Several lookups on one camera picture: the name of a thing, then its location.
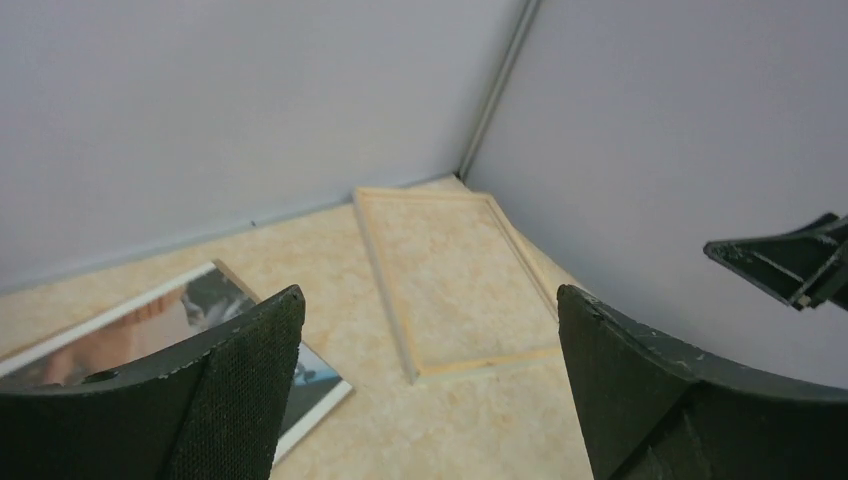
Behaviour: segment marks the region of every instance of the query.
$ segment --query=white wall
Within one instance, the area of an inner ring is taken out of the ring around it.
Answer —
[[[635,319],[848,387],[848,312],[701,253],[848,214],[846,25],[844,0],[546,1],[469,185]]]
[[[519,0],[0,5],[0,290],[454,170]]]

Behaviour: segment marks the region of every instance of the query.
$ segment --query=gray wall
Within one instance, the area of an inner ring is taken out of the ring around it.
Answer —
[[[848,313],[701,253],[848,213],[846,25],[844,0],[546,1],[469,185],[636,319],[848,386]]]
[[[0,290],[456,168],[518,0],[0,6]]]

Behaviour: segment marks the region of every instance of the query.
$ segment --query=black clip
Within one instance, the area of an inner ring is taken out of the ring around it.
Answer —
[[[848,310],[848,217],[827,213],[794,232],[708,242],[704,253],[797,310]]]

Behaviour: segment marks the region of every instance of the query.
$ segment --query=small black object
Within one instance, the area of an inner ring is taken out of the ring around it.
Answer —
[[[712,355],[573,286],[559,336],[595,480],[837,480],[848,390]]]
[[[305,308],[293,285],[80,385],[0,390],[0,477],[267,479]]]
[[[794,232],[709,242],[704,253],[797,310],[848,310],[848,217],[827,213]]]

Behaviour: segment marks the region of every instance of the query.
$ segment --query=wooden frame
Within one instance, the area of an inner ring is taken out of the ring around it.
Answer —
[[[465,376],[501,368],[539,363],[550,359],[562,359],[562,350],[559,344],[557,344],[556,346],[509,355],[491,356],[438,365],[425,365],[420,359],[415,339],[410,333],[406,312],[399,307],[397,294],[392,287],[392,273],[386,268],[388,265],[383,251],[382,241],[379,235],[376,234],[377,228],[368,208],[369,201],[379,199],[409,200],[425,203],[447,200],[478,202],[486,205],[496,221],[498,230],[509,244],[515,258],[523,267],[528,279],[550,312],[552,323],[555,323],[557,319],[556,293],[546,290],[544,274],[536,265],[535,261],[533,261],[533,257],[524,245],[524,242],[518,236],[515,228],[491,195],[486,193],[441,190],[357,188],[354,192],[357,218],[372,258],[375,276],[377,277],[383,301],[385,302],[387,314],[395,330],[398,349],[403,360],[404,368],[412,384],[436,378]]]

